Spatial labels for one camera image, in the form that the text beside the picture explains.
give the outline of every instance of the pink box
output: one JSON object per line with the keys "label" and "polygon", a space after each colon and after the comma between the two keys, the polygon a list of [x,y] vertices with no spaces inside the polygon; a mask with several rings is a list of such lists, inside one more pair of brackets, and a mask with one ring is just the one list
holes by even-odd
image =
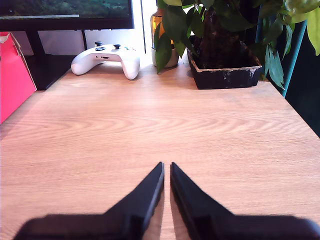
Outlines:
{"label": "pink box", "polygon": [[37,89],[20,45],[10,32],[0,32],[0,123]]}

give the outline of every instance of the game controller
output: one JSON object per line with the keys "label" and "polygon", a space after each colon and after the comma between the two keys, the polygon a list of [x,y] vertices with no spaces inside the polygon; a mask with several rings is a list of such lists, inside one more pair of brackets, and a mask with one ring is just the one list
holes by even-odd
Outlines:
{"label": "game controller", "polygon": [[139,73],[140,57],[131,47],[122,47],[120,44],[102,45],[96,41],[96,46],[83,51],[76,56],[71,63],[71,70],[75,75],[82,75],[94,66],[106,61],[120,62],[127,79],[135,79]]}

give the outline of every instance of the soil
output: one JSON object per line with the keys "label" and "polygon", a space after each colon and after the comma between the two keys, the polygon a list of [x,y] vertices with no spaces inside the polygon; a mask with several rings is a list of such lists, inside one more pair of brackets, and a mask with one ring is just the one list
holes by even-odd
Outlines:
{"label": "soil", "polygon": [[199,69],[232,69],[258,66],[257,59],[240,40],[239,34],[225,30],[210,8],[204,16],[204,34],[193,43]]}

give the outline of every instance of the teal pole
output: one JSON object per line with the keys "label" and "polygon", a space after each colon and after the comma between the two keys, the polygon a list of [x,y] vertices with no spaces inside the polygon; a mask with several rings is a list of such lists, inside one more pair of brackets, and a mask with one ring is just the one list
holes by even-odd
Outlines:
{"label": "teal pole", "polygon": [[300,50],[300,47],[301,47],[302,39],[304,38],[306,27],[307,27],[307,20],[305,20],[303,22],[303,24],[302,24],[301,31],[300,31],[300,33],[298,35],[296,47],[294,49],[291,48],[291,51],[293,50],[294,52],[293,52],[291,63],[289,65],[288,74],[284,79],[284,86],[283,86],[284,90],[282,92],[282,96],[283,97],[286,97],[286,94],[287,94],[287,90],[288,90],[289,83],[290,83],[290,80],[291,80],[291,77],[292,77],[292,73],[294,72],[294,69],[295,69],[297,57],[298,57],[299,50]]}

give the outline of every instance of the wooden desk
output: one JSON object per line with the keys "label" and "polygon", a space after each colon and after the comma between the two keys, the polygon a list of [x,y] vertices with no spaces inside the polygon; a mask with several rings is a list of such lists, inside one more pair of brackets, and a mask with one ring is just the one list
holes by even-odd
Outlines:
{"label": "wooden desk", "polygon": [[135,81],[116,66],[69,72],[1,126],[1,237],[47,213],[105,212],[159,161],[162,240],[184,228],[173,223],[173,161],[235,214],[320,224],[319,160],[319,138],[269,82],[197,90],[185,58],[160,75],[142,63]]}

